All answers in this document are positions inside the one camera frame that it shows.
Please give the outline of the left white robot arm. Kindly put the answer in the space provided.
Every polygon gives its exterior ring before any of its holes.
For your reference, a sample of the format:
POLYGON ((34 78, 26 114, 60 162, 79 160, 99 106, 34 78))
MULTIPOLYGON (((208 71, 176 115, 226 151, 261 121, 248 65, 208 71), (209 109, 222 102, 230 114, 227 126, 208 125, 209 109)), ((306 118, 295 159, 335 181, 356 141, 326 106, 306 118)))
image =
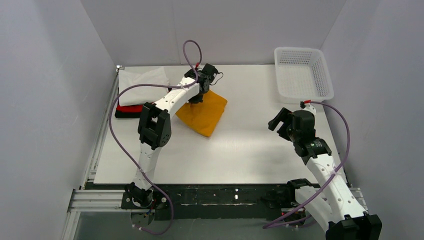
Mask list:
POLYGON ((201 69, 187 71, 176 88, 153 103, 142 107, 137 132, 140 141, 138 160, 133 159, 138 172, 125 191, 139 203, 152 199, 153 178, 159 154, 172 135, 171 120, 185 104, 199 104, 220 72, 209 63, 201 69))

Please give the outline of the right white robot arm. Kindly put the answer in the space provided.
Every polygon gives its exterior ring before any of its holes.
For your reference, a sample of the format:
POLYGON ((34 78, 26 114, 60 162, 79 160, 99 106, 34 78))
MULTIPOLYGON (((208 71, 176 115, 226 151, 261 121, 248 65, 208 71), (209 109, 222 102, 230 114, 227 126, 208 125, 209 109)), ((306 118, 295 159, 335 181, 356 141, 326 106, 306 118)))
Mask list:
POLYGON ((340 170, 345 163, 335 164, 326 141, 316 136, 314 101, 300 103, 300 110, 283 107, 268 122, 268 129, 291 142, 295 153, 316 178, 319 188, 306 179, 289 182, 298 206, 263 226, 263 229, 288 227, 297 220, 285 219, 300 209, 309 212, 303 221, 313 218, 322 228, 327 240, 377 240, 382 230, 378 215, 369 214, 355 198, 340 170))

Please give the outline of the yellow t shirt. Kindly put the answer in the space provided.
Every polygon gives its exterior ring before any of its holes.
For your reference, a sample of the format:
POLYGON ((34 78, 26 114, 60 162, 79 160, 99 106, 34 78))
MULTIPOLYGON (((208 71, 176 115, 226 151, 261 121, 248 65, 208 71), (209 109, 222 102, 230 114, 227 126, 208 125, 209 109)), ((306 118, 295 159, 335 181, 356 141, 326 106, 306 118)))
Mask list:
POLYGON ((210 90, 203 95, 203 102, 185 103, 175 115, 194 132, 209 138, 220 121, 227 103, 227 99, 210 90))

